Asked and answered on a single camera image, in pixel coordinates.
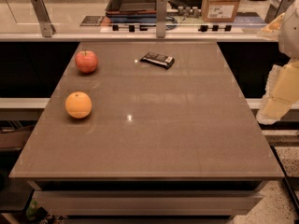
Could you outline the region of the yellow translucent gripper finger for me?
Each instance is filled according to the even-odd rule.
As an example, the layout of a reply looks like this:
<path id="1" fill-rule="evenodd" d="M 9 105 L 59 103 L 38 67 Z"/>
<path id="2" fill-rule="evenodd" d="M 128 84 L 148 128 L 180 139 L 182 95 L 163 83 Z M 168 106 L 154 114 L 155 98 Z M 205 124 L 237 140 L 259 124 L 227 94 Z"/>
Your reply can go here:
<path id="1" fill-rule="evenodd" d="M 278 15 L 269 24 L 267 24 L 264 28 L 262 28 L 257 33 L 257 36 L 268 40 L 278 41 L 278 34 L 279 34 L 280 25 L 282 23 L 283 18 L 284 18 L 284 13 Z"/>
<path id="2" fill-rule="evenodd" d="M 299 60 L 290 59 L 283 66 L 274 64 L 267 78 L 256 119 L 260 124 L 274 124 L 298 101 Z"/>

